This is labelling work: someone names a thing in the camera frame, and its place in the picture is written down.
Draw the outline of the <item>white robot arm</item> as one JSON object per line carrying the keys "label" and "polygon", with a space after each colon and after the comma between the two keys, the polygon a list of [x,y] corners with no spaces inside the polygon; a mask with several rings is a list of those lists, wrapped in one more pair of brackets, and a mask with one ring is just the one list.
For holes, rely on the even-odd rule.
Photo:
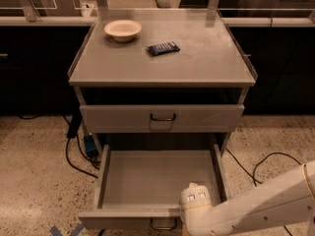
{"label": "white robot arm", "polygon": [[227,236],[307,221],[314,234],[315,161],[219,205],[205,186],[181,192],[181,220],[190,236]]}

